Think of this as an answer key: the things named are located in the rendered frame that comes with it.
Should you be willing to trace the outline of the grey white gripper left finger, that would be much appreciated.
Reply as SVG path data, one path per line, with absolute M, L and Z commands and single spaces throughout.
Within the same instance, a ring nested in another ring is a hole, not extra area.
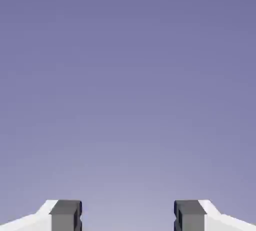
M 34 214 L 0 225 L 0 231 L 83 231 L 80 200 L 48 199 Z

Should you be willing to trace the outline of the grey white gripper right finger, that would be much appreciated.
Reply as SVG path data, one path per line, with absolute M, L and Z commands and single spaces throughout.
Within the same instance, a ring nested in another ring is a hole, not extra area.
M 222 214 L 208 199 L 175 200 L 173 212 L 173 231 L 256 231 L 256 224 Z

